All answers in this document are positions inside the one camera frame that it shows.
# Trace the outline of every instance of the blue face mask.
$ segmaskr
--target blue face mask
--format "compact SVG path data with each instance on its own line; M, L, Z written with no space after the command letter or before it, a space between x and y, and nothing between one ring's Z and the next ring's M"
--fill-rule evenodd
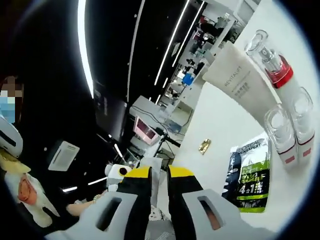
M15 97L0 96L0 114L11 124L16 121L15 99Z

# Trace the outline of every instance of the blue item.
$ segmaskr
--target blue item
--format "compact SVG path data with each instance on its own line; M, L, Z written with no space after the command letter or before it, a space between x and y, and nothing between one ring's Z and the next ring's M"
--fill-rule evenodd
M184 84L187 84L188 86L190 86L190 85L192 84L192 82L193 82L194 79L195 79L195 78L194 78L193 76L191 76L190 73L187 73L187 74L184 76L184 78L182 79L182 82L183 82Z

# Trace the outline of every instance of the cosmetic product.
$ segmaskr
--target cosmetic product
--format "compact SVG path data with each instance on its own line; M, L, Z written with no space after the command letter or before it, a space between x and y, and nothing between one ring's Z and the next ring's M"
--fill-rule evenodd
M295 130L281 103L266 113L265 129L285 167L296 166L298 164L298 144Z
M252 40L246 45L245 52L269 78L282 106L290 115L292 102L295 95L300 92L300 86L294 78L292 67L276 50L268 33L257 30Z
M306 89L300 88L300 92L295 96L292 106L291 117L298 142L299 162L305 163L311 157L315 138L314 104Z
M203 80L234 99L262 127L266 113L277 104L260 73L229 41L203 75Z

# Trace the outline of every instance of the cosmetic bottle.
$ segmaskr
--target cosmetic bottle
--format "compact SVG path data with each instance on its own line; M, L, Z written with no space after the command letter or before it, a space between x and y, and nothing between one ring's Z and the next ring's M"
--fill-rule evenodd
M291 117L298 142L299 162L307 162L313 151L315 126L313 123L313 102L303 87L292 102Z
M286 169L298 165L298 144L295 130L282 104L277 104L265 115L265 129L273 141L277 153Z
M294 97L300 86L287 60L274 47L264 30L257 30L245 47L246 54L264 71L279 96L282 106L290 115Z
M219 88L240 104L262 126L276 99L248 57L227 42L203 75L203 80Z

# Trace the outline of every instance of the cosmetic tube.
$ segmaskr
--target cosmetic tube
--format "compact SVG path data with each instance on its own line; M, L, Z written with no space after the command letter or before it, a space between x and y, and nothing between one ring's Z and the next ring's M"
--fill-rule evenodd
M314 104L306 89L300 88L300 93L295 96L292 106L291 117L298 142L299 162L306 163L311 157L315 138Z
M286 168L298 165L298 144L295 130L282 104L265 115L265 129Z
M265 126L266 113L277 104L248 57L229 41L203 75L203 80L234 99L262 127Z
M269 78L282 102L282 107L291 117L292 102L294 97L299 94L300 86L294 78L292 67L276 50L268 33L264 30L257 30L246 45L245 52Z

